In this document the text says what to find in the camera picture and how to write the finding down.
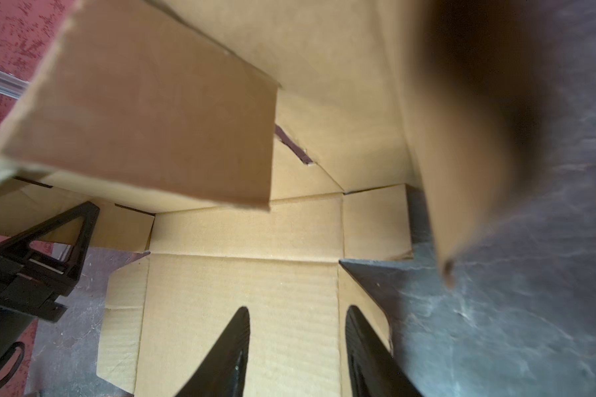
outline gray table surface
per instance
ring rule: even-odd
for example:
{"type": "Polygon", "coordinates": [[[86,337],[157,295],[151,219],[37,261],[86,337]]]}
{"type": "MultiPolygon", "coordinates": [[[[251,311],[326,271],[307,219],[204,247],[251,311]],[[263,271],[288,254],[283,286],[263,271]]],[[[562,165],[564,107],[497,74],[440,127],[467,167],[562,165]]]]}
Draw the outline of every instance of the gray table surface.
{"type": "MultiPolygon", "coordinates": [[[[535,197],[458,259],[453,291],[435,269],[419,193],[413,261],[346,264],[389,315],[395,356],[426,397],[596,396],[596,0],[533,3],[555,99],[535,197]]],[[[29,391],[124,395],[96,378],[95,359],[106,280],[130,259],[89,251],[73,309],[40,322],[29,391]]]]}

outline black cable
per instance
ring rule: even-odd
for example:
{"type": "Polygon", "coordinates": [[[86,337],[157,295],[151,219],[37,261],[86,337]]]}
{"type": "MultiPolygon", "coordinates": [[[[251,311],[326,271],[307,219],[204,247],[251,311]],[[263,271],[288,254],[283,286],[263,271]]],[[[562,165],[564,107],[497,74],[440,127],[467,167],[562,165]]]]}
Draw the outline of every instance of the black cable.
{"type": "Polygon", "coordinates": [[[24,345],[24,343],[22,343],[22,342],[16,342],[16,343],[12,344],[10,346],[7,354],[5,354],[5,355],[8,355],[9,359],[11,359],[11,357],[13,357],[13,353],[15,353],[15,350],[17,347],[19,347],[22,350],[22,352],[20,353],[20,356],[18,356],[18,359],[16,360],[16,362],[13,363],[13,367],[11,367],[11,370],[9,371],[9,373],[6,374],[4,376],[4,378],[0,379],[0,389],[2,389],[2,386],[6,385],[7,382],[9,382],[11,380],[11,378],[13,378],[13,376],[18,371],[18,368],[22,364],[22,360],[24,360],[24,352],[26,349],[26,345],[24,345]]]}

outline unfolded cardboard box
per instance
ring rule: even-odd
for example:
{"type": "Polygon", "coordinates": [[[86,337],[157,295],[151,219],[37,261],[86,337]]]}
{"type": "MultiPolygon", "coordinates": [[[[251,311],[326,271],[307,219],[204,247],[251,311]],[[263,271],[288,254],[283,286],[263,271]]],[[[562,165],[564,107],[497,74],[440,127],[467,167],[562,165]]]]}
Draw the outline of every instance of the unfolded cardboard box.
{"type": "Polygon", "coordinates": [[[91,200],[92,246],[151,251],[108,287],[98,375],[124,390],[176,393],[247,306],[246,395],[348,396],[346,309],[389,326],[338,261],[411,258],[422,184],[442,268],[513,178],[499,124],[407,88],[414,2],[154,3],[76,3],[0,127],[0,234],[91,200]]]}

